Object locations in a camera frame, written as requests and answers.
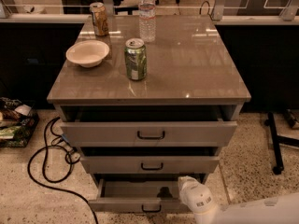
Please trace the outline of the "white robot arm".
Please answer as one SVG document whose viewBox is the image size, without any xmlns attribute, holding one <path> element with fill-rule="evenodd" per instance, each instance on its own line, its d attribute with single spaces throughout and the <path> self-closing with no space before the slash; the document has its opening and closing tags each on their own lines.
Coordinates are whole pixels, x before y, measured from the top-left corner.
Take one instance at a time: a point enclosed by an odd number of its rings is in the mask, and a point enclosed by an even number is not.
<svg viewBox="0 0 299 224">
<path fill-rule="evenodd" d="M 196 224 L 299 224 L 299 194 L 219 205 L 210 189 L 190 176 L 178 179 L 179 198 Z"/>
</svg>

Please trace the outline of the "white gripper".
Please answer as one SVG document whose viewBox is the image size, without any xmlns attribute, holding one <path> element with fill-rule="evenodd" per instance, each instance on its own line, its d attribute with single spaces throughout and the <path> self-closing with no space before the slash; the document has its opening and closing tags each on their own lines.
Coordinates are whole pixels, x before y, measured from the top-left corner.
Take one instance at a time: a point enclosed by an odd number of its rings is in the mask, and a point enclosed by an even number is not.
<svg viewBox="0 0 299 224">
<path fill-rule="evenodd" d="M 178 194 L 181 202 L 195 214 L 204 214 L 217 207 L 210 189 L 194 177 L 185 175 L 178 178 Z"/>
</svg>

